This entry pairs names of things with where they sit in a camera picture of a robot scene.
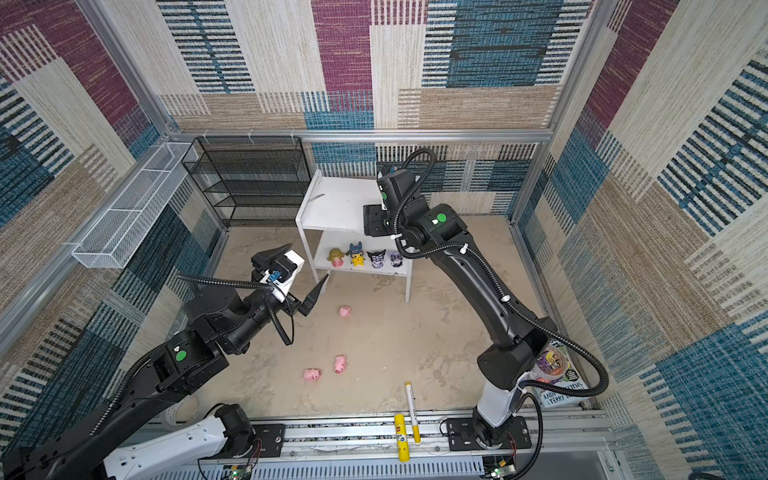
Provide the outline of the black-eared figure toy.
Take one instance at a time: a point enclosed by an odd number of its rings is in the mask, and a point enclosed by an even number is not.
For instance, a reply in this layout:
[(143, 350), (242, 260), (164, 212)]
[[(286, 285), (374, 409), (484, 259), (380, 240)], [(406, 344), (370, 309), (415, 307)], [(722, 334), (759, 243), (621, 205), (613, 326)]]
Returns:
[(373, 269), (382, 269), (385, 265), (386, 250), (367, 251)]

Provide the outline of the purple-eared black figure toy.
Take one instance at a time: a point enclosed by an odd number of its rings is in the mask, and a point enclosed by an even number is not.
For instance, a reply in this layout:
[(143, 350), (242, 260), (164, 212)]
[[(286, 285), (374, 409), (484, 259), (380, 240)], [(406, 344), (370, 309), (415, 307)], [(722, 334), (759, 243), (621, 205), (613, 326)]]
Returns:
[(390, 251), (389, 260), (392, 268), (400, 269), (404, 265), (404, 258), (398, 251)]

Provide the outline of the yellow blue figure toy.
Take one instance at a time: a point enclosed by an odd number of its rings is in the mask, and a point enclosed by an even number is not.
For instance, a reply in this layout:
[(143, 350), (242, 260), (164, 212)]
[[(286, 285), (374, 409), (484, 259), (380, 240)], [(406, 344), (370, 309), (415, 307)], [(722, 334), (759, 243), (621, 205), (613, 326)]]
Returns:
[(362, 242), (350, 243), (346, 255), (350, 258), (354, 267), (363, 267), (365, 264), (365, 255)]

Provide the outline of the olive green toy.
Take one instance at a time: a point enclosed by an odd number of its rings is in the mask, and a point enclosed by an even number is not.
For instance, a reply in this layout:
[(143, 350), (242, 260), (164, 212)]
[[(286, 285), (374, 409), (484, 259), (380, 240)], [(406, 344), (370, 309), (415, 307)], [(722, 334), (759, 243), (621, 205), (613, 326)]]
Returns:
[(328, 253), (327, 260), (333, 268), (341, 268), (344, 265), (344, 258), (344, 252), (339, 248), (332, 248)]

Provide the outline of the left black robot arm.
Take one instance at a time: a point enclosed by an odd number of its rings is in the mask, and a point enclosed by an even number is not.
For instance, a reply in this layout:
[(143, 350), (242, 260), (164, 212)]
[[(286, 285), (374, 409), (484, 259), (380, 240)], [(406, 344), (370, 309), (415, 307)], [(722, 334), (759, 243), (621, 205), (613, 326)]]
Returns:
[(162, 437), (124, 444), (226, 369), (230, 356), (246, 353), (264, 326), (273, 325), (283, 343), (292, 344), (278, 312), (309, 315), (326, 281), (304, 300), (291, 294), (304, 260), (290, 244), (259, 252), (251, 263), (248, 281), (181, 275), (194, 291), (184, 306), (187, 326), (143, 354), (104, 405), (42, 446), (6, 454), (5, 478), (150, 479), (193, 459), (254, 452), (256, 432), (237, 404)]

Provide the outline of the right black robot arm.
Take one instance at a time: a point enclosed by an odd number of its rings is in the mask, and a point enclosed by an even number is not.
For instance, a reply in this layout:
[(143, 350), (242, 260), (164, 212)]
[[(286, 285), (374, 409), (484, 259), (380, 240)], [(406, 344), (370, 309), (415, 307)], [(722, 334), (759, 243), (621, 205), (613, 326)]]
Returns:
[[(560, 335), (550, 318), (537, 317), (518, 300), (482, 255), (466, 223), (452, 207), (444, 203), (429, 206), (421, 186), (436, 163), (432, 149), (420, 148), (400, 166), (383, 168), (376, 179), (381, 201), (365, 206), (364, 232), (372, 237), (390, 237), (405, 259), (430, 259), (479, 316), (491, 345), (477, 359), (485, 385), (473, 410), (473, 430), (481, 447), (494, 448), (506, 440), (514, 412), (531, 389), (590, 398), (607, 390), (609, 375), (595, 355)], [(528, 378), (552, 340), (594, 368), (598, 375), (596, 386), (573, 390)]]

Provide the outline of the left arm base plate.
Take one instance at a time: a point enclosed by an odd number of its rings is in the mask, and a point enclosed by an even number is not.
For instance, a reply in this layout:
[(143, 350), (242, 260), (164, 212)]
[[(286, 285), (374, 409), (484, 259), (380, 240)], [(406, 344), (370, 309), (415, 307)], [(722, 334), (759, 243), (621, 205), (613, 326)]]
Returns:
[(278, 458), (281, 456), (285, 439), (286, 425), (282, 423), (254, 424), (255, 440), (250, 461), (261, 458)]

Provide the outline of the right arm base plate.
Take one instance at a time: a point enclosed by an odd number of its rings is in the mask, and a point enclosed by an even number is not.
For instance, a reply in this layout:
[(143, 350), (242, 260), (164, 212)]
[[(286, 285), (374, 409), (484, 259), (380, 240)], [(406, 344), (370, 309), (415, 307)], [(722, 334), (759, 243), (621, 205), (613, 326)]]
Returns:
[(451, 451), (529, 449), (533, 445), (523, 417), (511, 416), (498, 427), (490, 426), (480, 417), (446, 418), (439, 429)]

